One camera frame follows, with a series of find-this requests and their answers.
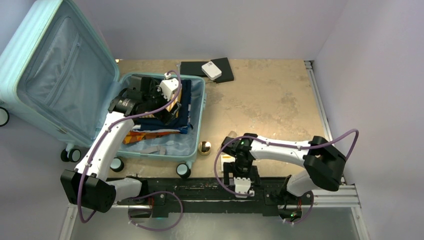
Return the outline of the orange camouflage garment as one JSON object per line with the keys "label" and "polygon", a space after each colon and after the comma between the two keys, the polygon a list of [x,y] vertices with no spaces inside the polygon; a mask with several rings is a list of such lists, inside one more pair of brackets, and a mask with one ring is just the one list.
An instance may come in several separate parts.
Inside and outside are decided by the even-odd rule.
{"label": "orange camouflage garment", "polygon": [[134,144],[143,140],[161,138],[167,135],[180,134],[179,131],[163,131],[163,132],[136,132],[130,131],[123,139],[124,145]]}

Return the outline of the blue white patterned garment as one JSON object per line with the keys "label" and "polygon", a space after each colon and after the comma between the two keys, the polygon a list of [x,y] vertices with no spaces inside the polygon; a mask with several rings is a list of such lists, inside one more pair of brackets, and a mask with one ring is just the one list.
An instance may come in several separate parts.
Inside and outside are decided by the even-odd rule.
{"label": "blue white patterned garment", "polygon": [[182,103],[178,112],[178,117],[169,124],[165,124],[157,118],[140,118],[135,122],[132,128],[134,132],[154,132],[162,130],[177,130],[181,134],[187,134],[190,124],[191,103]]}

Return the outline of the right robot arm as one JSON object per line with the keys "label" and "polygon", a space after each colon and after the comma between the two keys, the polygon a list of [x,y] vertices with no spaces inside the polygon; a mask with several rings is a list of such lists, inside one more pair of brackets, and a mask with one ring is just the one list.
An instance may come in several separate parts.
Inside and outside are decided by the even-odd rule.
{"label": "right robot arm", "polygon": [[229,185],[232,175],[238,198],[254,196],[252,187],[261,184],[258,169],[253,165],[255,160],[275,160],[302,167],[303,171],[286,177],[283,183],[280,197],[288,204],[315,189],[338,191],[347,161],[345,155],[321,136],[293,142],[245,133],[239,137],[227,136],[220,151],[234,158],[223,165],[222,185]]}

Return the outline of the navy blue garment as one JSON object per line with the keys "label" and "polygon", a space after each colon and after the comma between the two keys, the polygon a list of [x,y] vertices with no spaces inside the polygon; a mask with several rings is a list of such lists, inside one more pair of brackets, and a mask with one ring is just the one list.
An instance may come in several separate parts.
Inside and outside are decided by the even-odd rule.
{"label": "navy blue garment", "polygon": [[181,96],[180,96],[180,104],[185,104],[187,102],[191,103],[191,88],[192,88],[192,82],[189,79],[185,79],[181,81],[182,84],[182,90],[181,90]]}

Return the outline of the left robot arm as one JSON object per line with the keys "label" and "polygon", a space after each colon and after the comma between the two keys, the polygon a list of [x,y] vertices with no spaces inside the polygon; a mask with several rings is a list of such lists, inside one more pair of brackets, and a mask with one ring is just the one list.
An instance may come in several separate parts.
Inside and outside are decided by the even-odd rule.
{"label": "left robot arm", "polygon": [[102,128],[87,154],[73,170],[61,174],[65,194],[80,214],[83,208],[106,213],[121,200],[131,199],[142,205],[149,199],[149,191],[141,180],[126,177],[108,181],[109,169],[135,119],[155,115],[169,122],[172,115],[167,108],[178,98],[182,80],[176,71],[170,70],[155,87],[142,79],[130,83],[135,86],[122,89],[111,100]]}

